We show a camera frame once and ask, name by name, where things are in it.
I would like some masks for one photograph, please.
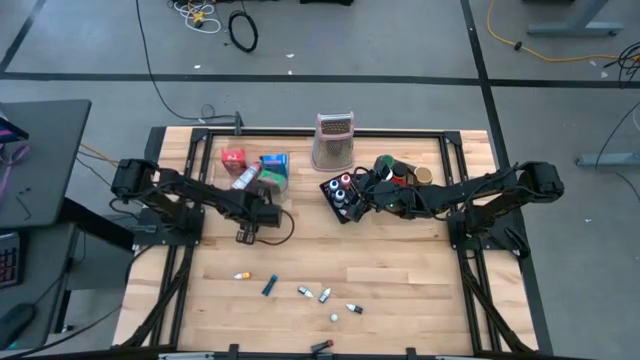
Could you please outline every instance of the metal grater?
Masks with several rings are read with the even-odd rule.
[[[318,114],[311,164],[318,171],[339,171],[353,165],[353,112]]]

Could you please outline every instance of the gray concrete floor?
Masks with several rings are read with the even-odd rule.
[[[247,55],[226,34],[196,34],[163,1],[141,0],[151,62],[165,74],[294,74],[477,76],[460,4],[446,0],[360,0],[353,7],[302,6],[293,0],[247,2],[260,44]],[[35,0],[0,1],[0,52],[27,18]],[[589,62],[550,64],[491,38],[485,28],[489,0],[471,2],[491,78],[601,80]],[[497,1],[493,26],[549,56],[617,54],[637,41],[640,6],[610,2],[599,19],[624,21],[616,38],[545,39],[525,35],[526,24],[559,20],[575,7]],[[239,4],[221,4],[227,14]],[[295,54],[288,59],[286,54]],[[9,72],[145,73],[135,6],[127,0],[48,0]],[[607,71],[612,80],[614,70]],[[161,83],[178,112],[197,116],[204,103],[218,113],[241,111],[248,125],[310,126],[317,112],[353,110],[359,126],[489,129],[479,87],[409,84]],[[554,350],[559,355],[629,359],[640,333],[640,243],[634,220],[639,204],[611,173],[578,169],[573,160],[597,152],[636,90],[493,89],[511,161],[556,164],[567,193],[552,205],[524,209],[534,263]],[[83,142],[113,158],[142,155],[152,126],[183,124],[160,104],[148,82],[0,81],[0,101],[88,98],[93,108]],[[610,150],[633,150],[633,122]],[[91,162],[107,179],[112,168]],[[640,174],[624,174],[640,186]],[[74,168],[68,195],[109,213],[109,189],[83,167]],[[124,289],[83,291],[68,322],[87,325],[115,307]],[[112,316],[58,352],[104,349]]]

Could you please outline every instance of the computer monitor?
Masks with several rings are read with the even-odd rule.
[[[2,110],[0,103],[0,144],[27,140],[29,133],[9,122],[9,118]]]

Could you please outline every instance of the wooden tabletop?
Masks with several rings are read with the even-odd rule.
[[[167,128],[161,167],[182,171],[190,134],[189,127]],[[495,171],[487,133],[461,135],[469,175]],[[221,148],[243,147],[250,160],[263,153],[289,152],[289,190],[281,205],[295,218],[296,228],[281,246],[242,245],[234,240],[238,224],[207,209],[191,268],[179,349],[227,351],[229,344],[237,343],[241,351],[305,353],[310,345],[333,339],[336,353],[404,354],[405,348],[415,347],[418,354],[471,354],[458,261],[445,224],[370,212],[359,223],[340,225],[318,188],[337,173],[311,167],[312,144],[313,138],[307,137],[214,138],[207,183],[221,188],[233,180],[220,163]],[[198,151],[200,159],[202,149]],[[453,148],[450,152],[456,169]],[[356,165],[370,168],[383,153],[428,167],[434,184],[444,185],[435,140],[355,139]],[[283,217],[280,229],[261,228],[258,237],[275,241],[290,229]],[[165,247],[155,247],[133,265],[115,344],[131,336],[156,302],[166,252]],[[518,262],[505,251],[487,251],[485,257],[496,307],[521,340],[537,348]],[[233,279],[235,273],[247,271],[253,274],[250,280]],[[279,280],[265,297],[261,291],[272,274]],[[300,285],[315,297],[300,295]],[[327,287],[331,297],[321,304],[317,296]],[[361,306],[364,313],[349,312],[347,303]],[[488,349],[484,312],[477,302],[476,308],[483,347]],[[335,323],[329,319],[334,313],[339,317]],[[171,317],[165,319],[166,342]]]

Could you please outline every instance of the red box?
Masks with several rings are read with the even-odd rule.
[[[244,149],[222,149],[222,155],[220,156],[222,165],[227,169],[230,175],[240,176],[247,170],[247,161],[244,154]]]

